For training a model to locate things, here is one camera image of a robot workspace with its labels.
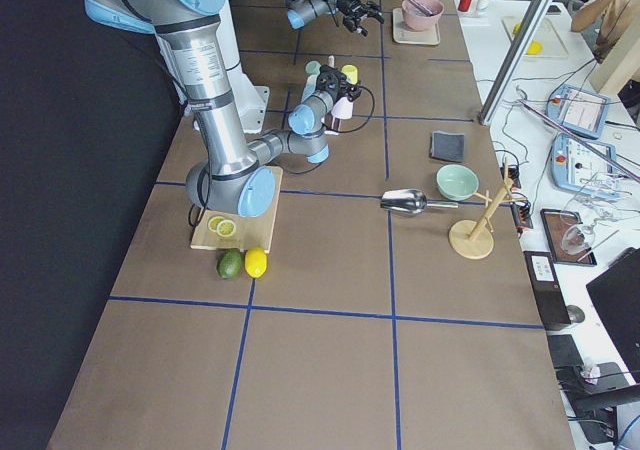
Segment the person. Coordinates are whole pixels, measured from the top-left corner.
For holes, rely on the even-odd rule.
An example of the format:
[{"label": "person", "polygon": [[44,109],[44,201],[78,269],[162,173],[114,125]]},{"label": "person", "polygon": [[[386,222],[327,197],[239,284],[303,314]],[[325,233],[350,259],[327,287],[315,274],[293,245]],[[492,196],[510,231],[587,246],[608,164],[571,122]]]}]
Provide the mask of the person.
[{"label": "person", "polygon": [[[574,15],[571,31],[581,32],[602,16],[594,55],[602,62],[632,21],[640,18],[640,0],[589,0]],[[640,103],[640,69],[618,94],[627,108]]]}]

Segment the green bowl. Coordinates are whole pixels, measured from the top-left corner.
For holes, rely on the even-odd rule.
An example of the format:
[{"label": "green bowl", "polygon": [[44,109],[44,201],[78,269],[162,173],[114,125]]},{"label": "green bowl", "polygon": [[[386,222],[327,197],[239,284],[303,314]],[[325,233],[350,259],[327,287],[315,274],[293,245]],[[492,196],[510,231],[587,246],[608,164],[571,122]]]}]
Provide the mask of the green bowl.
[{"label": "green bowl", "polygon": [[464,165],[445,165],[436,174],[438,190],[443,197],[459,202],[478,191],[478,177]]}]

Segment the blue cable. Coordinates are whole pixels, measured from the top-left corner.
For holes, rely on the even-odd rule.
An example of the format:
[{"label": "blue cable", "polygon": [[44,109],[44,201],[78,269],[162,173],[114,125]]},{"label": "blue cable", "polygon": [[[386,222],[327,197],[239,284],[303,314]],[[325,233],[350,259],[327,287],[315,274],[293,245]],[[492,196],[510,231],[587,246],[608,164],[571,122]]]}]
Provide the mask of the blue cable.
[{"label": "blue cable", "polygon": [[627,436],[627,433],[629,433],[629,431],[633,428],[633,426],[638,423],[638,421],[640,421],[640,414],[638,414],[636,416],[636,418],[634,418],[633,420],[631,420],[631,422],[629,423],[629,425],[627,425],[627,428],[624,429],[624,432],[622,432],[622,436],[620,437],[620,440],[618,440],[618,443],[616,443],[616,446],[613,447],[613,450],[619,450],[620,448],[622,448],[620,445],[622,445],[622,440],[624,440],[624,437]]}]

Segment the green avocado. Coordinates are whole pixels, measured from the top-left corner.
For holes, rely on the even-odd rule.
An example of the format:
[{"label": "green avocado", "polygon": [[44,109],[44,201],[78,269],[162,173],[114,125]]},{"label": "green avocado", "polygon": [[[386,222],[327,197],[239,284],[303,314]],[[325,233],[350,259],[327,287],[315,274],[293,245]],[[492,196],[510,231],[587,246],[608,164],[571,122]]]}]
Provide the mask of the green avocado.
[{"label": "green avocado", "polygon": [[224,252],[218,261],[218,275],[224,279],[235,278],[243,268],[242,253],[237,248]]}]

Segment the dark background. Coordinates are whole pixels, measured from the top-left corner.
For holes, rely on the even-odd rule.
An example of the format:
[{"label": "dark background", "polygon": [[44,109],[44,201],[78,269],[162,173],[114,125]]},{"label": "dark background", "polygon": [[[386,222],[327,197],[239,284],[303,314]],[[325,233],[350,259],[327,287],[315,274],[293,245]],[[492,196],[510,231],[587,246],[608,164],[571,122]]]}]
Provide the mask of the dark background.
[{"label": "dark background", "polygon": [[153,36],[0,0],[0,448],[43,449],[177,126]]}]

